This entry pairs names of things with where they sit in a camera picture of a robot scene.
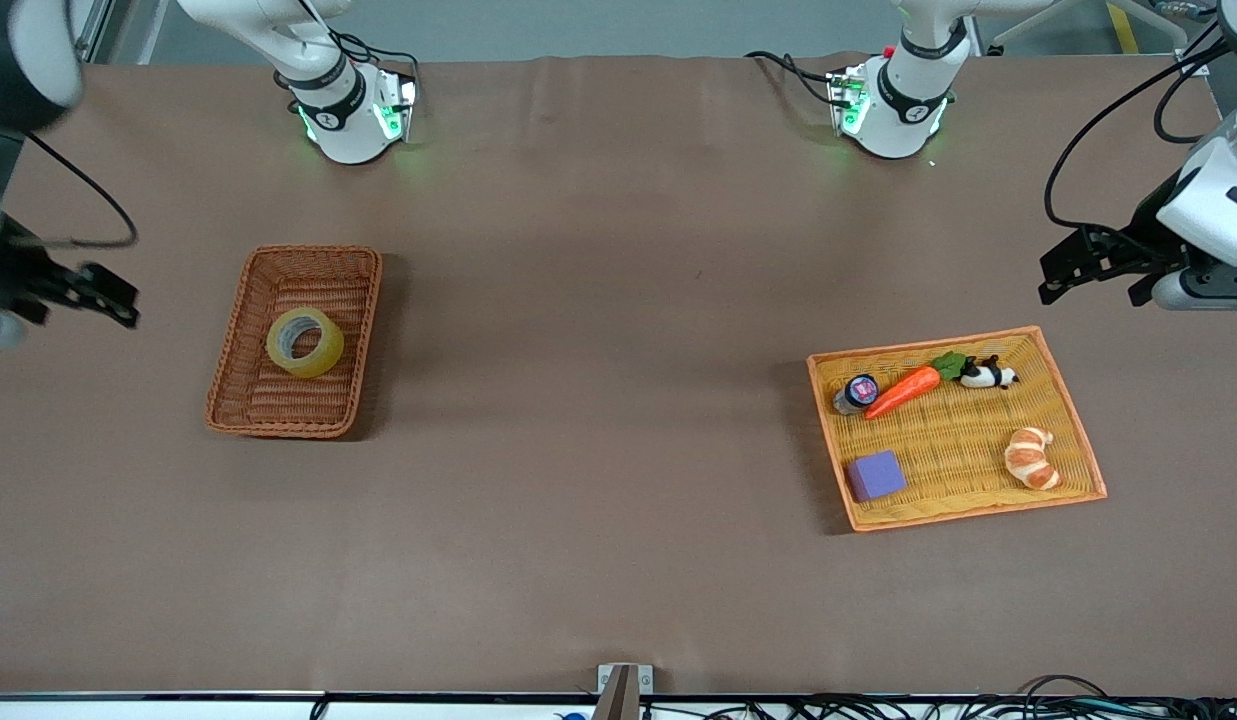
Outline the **yellow clear tape roll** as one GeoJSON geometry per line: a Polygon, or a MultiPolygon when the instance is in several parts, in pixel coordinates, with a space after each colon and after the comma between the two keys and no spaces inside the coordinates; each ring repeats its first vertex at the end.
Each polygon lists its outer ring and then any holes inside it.
{"type": "Polygon", "coordinates": [[[315,307],[286,311],[271,324],[265,341],[272,364],[298,379],[330,372],[341,359],[344,346],[340,327],[315,307]]]}

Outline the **brown wicker basket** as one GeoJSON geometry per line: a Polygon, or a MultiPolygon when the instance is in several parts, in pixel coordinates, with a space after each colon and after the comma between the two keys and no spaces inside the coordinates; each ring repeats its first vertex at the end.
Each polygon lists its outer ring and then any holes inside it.
{"type": "Polygon", "coordinates": [[[356,245],[275,245],[242,266],[205,421],[230,435],[335,439],[356,423],[382,283],[382,256],[356,245]],[[315,307],[341,329],[341,359],[315,379],[272,364],[265,341],[286,311],[315,307]]]}

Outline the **orange wicker basket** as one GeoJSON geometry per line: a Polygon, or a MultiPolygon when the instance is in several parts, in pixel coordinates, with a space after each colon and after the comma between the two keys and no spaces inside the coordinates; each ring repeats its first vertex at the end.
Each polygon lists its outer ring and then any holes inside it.
{"type": "Polygon", "coordinates": [[[1094,502],[1108,494],[1092,442],[1037,325],[814,354],[807,358],[807,374],[839,495],[857,533],[1094,502]],[[1019,382],[1011,388],[965,388],[944,381],[880,419],[833,409],[833,393],[855,375],[870,374],[892,386],[950,353],[996,356],[1002,367],[1019,374],[1019,382]],[[1024,427],[1051,433],[1047,460],[1060,473],[1056,487],[1028,487],[1004,466],[1011,435],[1024,427]],[[850,466],[880,452],[892,452],[905,484],[880,499],[858,499],[850,466]]]}

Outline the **black white panda toy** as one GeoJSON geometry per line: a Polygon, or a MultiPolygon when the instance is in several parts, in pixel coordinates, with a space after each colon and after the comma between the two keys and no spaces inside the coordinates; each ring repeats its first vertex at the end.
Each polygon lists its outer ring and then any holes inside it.
{"type": "Polygon", "coordinates": [[[1019,374],[1011,366],[1002,366],[999,356],[966,356],[956,379],[965,388],[1009,388],[1021,382],[1019,374]]]}

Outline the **toy croissant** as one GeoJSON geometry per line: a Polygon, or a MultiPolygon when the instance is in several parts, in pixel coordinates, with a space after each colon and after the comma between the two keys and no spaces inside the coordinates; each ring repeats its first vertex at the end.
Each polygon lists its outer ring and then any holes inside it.
{"type": "Polygon", "coordinates": [[[1047,491],[1063,482],[1060,471],[1047,455],[1053,439],[1051,432],[1038,427],[1024,427],[1012,433],[1003,452],[1004,469],[1011,478],[1037,491],[1047,491]]]}

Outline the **orange toy carrot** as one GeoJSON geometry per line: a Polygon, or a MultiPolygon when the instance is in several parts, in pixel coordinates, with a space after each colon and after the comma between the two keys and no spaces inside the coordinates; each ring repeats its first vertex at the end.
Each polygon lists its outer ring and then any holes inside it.
{"type": "Polygon", "coordinates": [[[933,358],[923,366],[912,369],[910,374],[903,375],[902,379],[880,393],[875,405],[865,411],[865,418],[877,419],[880,416],[892,413],[894,409],[901,409],[907,402],[930,393],[943,382],[957,379],[967,360],[969,356],[965,354],[948,351],[933,358]]]}

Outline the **small can with blue lid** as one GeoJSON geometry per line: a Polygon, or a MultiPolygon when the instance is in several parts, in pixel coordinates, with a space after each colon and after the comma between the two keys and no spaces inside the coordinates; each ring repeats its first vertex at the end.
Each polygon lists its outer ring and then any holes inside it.
{"type": "Polygon", "coordinates": [[[857,374],[833,393],[833,409],[836,409],[837,414],[862,414],[878,397],[880,384],[875,381],[873,375],[857,374]]]}

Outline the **left base connector plate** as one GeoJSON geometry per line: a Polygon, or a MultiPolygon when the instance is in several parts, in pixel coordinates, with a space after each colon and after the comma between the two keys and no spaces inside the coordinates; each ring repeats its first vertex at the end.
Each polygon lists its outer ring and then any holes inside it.
{"type": "Polygon", "coordinates": [[[836,134],[857,137],[871,109],[866,64],[828,73],[828,99],[836,134]]]}

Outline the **base connector plate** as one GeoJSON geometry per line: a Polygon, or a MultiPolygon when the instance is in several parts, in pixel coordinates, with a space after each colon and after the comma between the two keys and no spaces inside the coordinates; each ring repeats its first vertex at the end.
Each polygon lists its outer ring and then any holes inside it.
{"type": "Polygon", "coordinates": [[[857,137],[871,109],[866,64],[828,73],[828,99],[836,134],[857,137]]]}
{"type": "Polygon", "coordinates": [[[379,69],[374,95],[374,114],[388,142],[406,142],[417,100],[413,75],[379,69]]]}

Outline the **right base connector plate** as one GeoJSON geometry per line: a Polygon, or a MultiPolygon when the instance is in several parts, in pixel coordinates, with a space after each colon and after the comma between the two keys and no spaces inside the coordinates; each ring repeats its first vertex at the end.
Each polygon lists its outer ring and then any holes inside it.
{"type": "Polygon", "coordinates": [[[379,69],[374,95],[374,114],[388,142],[406,142],[417,100],[413,75],[379,69]]]}

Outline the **brown table cover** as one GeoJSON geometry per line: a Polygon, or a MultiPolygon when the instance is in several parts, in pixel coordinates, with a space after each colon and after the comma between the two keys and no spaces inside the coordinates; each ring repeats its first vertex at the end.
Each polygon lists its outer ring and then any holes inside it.
{"type": "Polygon", "coordinates": [[[1040,192],[1162,56],[974,59],[880,161],[746,59],[422,72],[322,158],[260,67],[92,67],[46,139],[134,215],[141,324],[0,353],[0,692],[1237,694],[1237,313],[1040,306],[1040,192]],[[356,245],[356,423],[207,427],[242,266],[356,245]],[[807,356],[1038,325],[1108,487],[857,534],[807,356]]]}

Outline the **grey brown pole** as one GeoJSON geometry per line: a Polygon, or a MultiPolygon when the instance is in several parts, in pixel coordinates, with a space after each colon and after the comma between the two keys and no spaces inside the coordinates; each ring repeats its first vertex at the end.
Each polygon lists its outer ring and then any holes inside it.
{"type": "Polygon", "coordinates": [[[617,664],[609,671],[590,720],[641,720],[638,666],[617,664]]]}

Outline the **aluminium frame profile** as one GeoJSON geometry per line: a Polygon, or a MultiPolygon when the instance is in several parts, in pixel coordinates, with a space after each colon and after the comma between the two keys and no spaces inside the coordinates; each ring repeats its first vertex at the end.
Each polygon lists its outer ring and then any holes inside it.
{"type": "Polygon", "coordinates": [[[93,61],[115,0],[68,0],[68,17],[74,49],[82,61],[93,61]]]}
{"type": "Polygon", "coordinates": [[[1162,2],[1163,10],[1170,7],[1184,14],[1186,19],[1209,20],[1209,24],[1212,24],[1212,27],[1217,28],[1220,33],[1207,49],[1194,51],[1194,47],[1204,36],[1209,35],[1209,28],[1189,49],[1176,51],[1179,54],[1176,67],[1183,73],[1194,75],[1197,71],[1207,67],[1211,61],[1226,54],[1235,54],[1237,59],[1237,0],[1213,0],[1212,6],[1204,5],[1204,0],[1165,0],[1162,2]]]}

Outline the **white table edge rail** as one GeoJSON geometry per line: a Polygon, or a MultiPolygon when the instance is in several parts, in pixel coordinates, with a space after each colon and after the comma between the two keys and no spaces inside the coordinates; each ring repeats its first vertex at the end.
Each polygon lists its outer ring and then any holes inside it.
{"type": "MultiPolygon", "coordinates": [[[[596,694],[463,692],[0,693],[0,720],[590,720],[596,694]]],[[[642,696],[641,720],[1237,720],[1237,696],[722,693],[642,696]]]]}

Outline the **metal table edge bracket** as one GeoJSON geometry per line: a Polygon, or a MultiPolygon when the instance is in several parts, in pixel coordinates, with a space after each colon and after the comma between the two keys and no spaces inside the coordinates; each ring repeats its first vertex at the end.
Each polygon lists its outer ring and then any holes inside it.
{"type": "Polygon", "coordinates": [[[609,684],[610,678],[615,673],[622,669],[622,667],[628,667],[630,679],[638,688],[640,694],[654,694],[656,693],[656,669],[651,664],[630,664],[630,662],[618,662],[618,664],[600,664],[596,667],[596,693],[601,694],[605,692],[606,684],[609,684]]]}

